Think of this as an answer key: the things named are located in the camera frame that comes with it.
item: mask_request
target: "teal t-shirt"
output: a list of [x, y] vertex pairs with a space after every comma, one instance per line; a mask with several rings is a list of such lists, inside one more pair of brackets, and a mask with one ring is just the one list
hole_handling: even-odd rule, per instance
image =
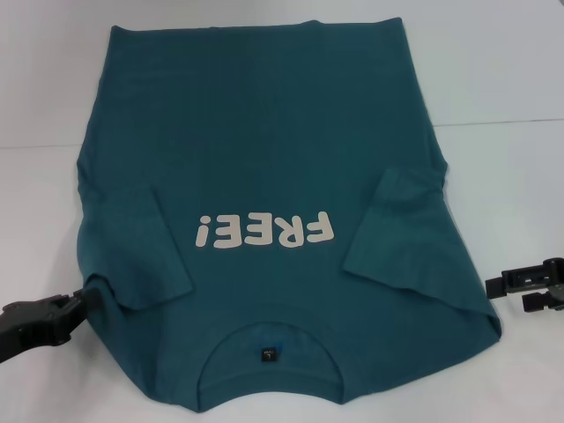
[[401, 19], [112, 28], [78, 159], [89, 321], [149, 397], [345, 403], [500, 324], [449, 216]]

